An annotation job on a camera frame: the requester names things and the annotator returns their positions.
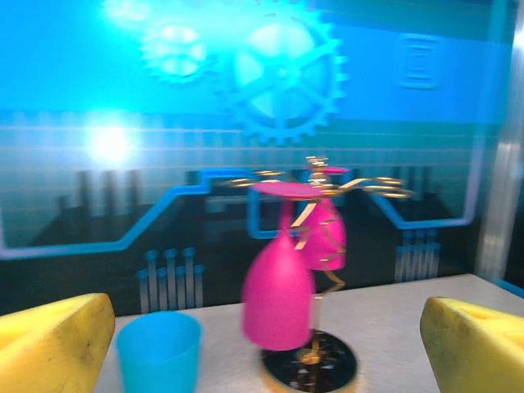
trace yellow foam block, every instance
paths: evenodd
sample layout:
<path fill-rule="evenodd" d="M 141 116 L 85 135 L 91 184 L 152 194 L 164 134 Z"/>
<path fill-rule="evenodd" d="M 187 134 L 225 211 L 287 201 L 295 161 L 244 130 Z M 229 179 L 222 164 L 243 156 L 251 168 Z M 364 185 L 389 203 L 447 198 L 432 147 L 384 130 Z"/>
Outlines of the yellow foam block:
<path fill-rule="evenodd" d="M 0 392 L 93 393 L 114 332 L 99 293 L 0 317 Z"/>
<path fill-rule="evenodd" d="M 524 318 L 431 297 L 420 332 L 441 393 L 524 392 Z"/>

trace black round base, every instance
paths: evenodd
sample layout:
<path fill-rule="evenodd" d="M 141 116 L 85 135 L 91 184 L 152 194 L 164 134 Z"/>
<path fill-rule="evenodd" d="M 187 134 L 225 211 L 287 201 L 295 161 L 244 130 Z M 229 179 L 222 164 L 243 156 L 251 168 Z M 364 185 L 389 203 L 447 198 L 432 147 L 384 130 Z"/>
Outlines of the black round base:
<path fill-rule="evenodd" d="M 320 363 L 303 364 L 296 350 L 273 352 L 262 350 L 263 379 L 269 388 L 280 392 L 354 393 L 357 359 L 351 348 L 329 333 L 318 331 Z"/>

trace blue cup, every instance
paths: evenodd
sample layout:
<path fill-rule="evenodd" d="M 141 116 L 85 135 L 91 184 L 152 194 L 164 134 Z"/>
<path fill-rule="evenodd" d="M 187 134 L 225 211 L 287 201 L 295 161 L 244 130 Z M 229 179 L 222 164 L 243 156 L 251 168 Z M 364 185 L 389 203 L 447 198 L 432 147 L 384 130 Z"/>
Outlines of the blue cup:
<path fill-rule="evenodd" d="M 202 327 L 186 314 L 160 311 L 126 325 L 116 339 L 125 393 L 193 393 Z"/>

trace gold metal stand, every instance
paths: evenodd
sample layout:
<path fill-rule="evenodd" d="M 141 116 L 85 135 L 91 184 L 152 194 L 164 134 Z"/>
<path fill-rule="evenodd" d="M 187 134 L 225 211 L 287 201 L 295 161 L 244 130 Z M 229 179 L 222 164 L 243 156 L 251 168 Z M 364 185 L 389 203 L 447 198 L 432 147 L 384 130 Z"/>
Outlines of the gold metal stand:
<path fill-rule="evenodd" d="M 357 178 L 341 186 L 331 183 L 328 175 L 327 158 L 306 157 L 311 169 L 308 183 L 319 188 L 323 198 L 333 198 L 343 193 L 361 189 L 369 194 L 388 198 L 408 198 L 411 191 L 403 188 L 404 182 L 396 178 Z M 276 177 L 283 175 L 277 171 L 260 171 L 257 174 L 264 178 L 262 182 L 278 182 Z M 296 182 L 287 176 L 288 181 Z M 249 187 L 254 184 L 251 179 L 240 178 L 228 183 L 232 187 Z M 311 201 L 292 224 L 292 228 L 300 233 L 295 250 L 304 248 L 310 236 L 310 228 L 304 222 L 317 206 L 319 201 Z M 341 290 L 346 283 L 333 271 L 327 269 L 328 262 L 346 253 L 346 246 L 337 242 L 328 231 L 328 225 L 339 218 L 335 211 L 330 217 L 319 223 L 323 235 L 335 247 L 336 251 L 320 260 L 326 268 L 324 274 L 334 282 L 334 286 L 318 294 L 314 298 L 314 334 L 311 342 L 304 348 L 272 352 L 263 350 L 261 355 L 262 378 L 275 393 L 280 392 L 310 392 L 310 393 L 354 393 L 357 379 L 357 360 L 347 344 L 329 333 L 319 330 L 322 299 L 332 292 Z"/>

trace metal pole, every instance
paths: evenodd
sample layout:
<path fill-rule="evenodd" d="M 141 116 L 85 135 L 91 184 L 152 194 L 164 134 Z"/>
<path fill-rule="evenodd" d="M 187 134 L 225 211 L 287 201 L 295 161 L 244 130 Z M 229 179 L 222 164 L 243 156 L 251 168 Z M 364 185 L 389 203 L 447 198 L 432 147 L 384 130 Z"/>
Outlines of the metal pole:
<path fill-rule="evenodd" d="M 519 0 L 513 40 L 506 122 L 499 135 L 489 203 L 477 252 L 476 274 L 504 277 L 522 182 L 524 142 L 524 2 Z"/>

